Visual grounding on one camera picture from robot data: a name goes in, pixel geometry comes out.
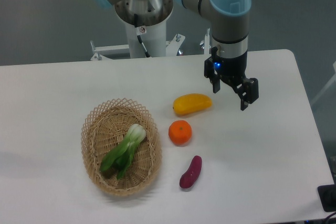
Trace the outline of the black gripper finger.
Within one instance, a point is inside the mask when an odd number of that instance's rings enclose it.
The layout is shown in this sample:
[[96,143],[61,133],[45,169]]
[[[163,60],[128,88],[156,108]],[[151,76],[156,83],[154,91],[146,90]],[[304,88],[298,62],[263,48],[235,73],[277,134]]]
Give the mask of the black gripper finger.
[[244,111],[249,104],[259,98],[259,83],[256,78],[233,76],[230,78],[229,84],[240,98],[241,111]]
[[213,93],[217,93],[221,88],[220,77],[218,76],[218,74],[213,73],[209,77],[209,80],[210,80],[210,83],[212,84],[212,87],[213,87]]

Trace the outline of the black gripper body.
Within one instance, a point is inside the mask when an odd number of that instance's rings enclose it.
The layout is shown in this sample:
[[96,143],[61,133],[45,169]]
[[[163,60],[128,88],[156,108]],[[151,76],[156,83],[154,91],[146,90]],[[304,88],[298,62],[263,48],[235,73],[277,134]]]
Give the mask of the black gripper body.
[[223,58],[218,48],[211,49],[211,56],[204,62],[204,76],[214,81],[216,78],[231,86],[238,86],[248,80],[245,75],[247,51],[235,58]]

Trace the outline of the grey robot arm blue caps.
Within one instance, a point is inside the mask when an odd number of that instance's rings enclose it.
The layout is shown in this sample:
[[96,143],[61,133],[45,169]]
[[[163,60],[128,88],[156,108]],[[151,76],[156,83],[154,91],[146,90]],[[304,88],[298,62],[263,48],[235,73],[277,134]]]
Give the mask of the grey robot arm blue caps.
[[259,97],[258,81],[245,74],[247,66],[251,0],[96,0],[113,7],[125,24],[132,58],[166,56],[166,21],[174,4],[199,14],[211,24],[211,44],[204,76],[218,92],[220,84],[231,86],[246,109]]

